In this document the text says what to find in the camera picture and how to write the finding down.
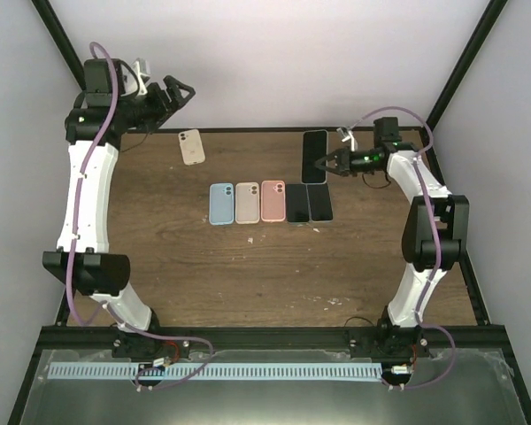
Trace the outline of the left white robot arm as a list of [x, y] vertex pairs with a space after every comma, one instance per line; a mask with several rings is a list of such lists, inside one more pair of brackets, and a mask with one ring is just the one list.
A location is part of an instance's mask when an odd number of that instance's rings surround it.
[[147, 64], [137, 59], [92, 58], [83, 66], [84, 90], [65, 119], [70, 181], [65, 220], [56, 247], [42, 255], [43, 267], [65, 285], [68, 308], [77, 313], [74, 295], [95, 300], [124, 332], [134, 332], [133, 348], [145, 358], [156, 356], [163, 336], [153, 310], [131, 282], [128, 256], [110, 251], [108, 206], [121, 139], [135, 129], [150, 135], [182, 109], [194, 88], [167, 75], [150, 81]]

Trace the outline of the pink phone case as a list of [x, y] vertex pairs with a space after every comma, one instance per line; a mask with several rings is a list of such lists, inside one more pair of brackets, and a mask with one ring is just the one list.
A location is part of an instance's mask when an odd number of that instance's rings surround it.
[[286, 219], [285, 183], [263, 181], [261, 183], [261, 220], [283, 222]]

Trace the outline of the silver phone from blue case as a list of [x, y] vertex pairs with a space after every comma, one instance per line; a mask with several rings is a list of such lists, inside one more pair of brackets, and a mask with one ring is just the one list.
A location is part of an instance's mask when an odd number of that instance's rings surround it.
[[327, 155], [327, 143], [328, 132], [324, 129], [304, 132], [302, 143], [302, 183], [323, 184], [326, 182], [325, 170], [316, 167], [315, 163]]

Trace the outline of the black screen phone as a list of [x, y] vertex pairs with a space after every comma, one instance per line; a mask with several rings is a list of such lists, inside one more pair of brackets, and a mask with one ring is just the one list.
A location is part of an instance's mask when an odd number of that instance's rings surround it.
[[286, 220], [301, 224], [310, 220], [307, 188], [304, 184], [291, 183], [286, 188]]

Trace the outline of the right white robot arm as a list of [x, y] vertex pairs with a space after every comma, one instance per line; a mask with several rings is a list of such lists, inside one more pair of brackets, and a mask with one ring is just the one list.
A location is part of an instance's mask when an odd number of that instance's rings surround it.
[[400, 136], [396, 117], [373, 122], [373, 148], [367, 151], [359, 149], [350, 128], [338, 133], [346, 145], [317, 159], [318, 169], [342, 177], [382, 171], [410, 204], [401, 240], [404, 274], [376, 325], [376, 348], [394, 357], [422, 327], [438, 283], [466, 254], [469, 201], [434, 177], [422, 151]]

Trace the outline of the green phone from beige case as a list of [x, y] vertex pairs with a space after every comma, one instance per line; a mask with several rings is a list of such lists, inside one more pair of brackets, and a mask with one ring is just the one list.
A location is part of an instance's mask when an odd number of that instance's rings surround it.
[[332, 221], [334, 218], [330, 192], [327, 184], [307, 186], [310, 217], [312, 221]]

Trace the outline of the blue cased phone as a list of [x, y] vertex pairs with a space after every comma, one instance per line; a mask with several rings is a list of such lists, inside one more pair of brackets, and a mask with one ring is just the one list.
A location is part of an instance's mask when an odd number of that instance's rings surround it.
[[213, 183], [209, 193], [209, 222], [213, 226], [230, 225], [235, 220], [234, 186], [229, 182]]

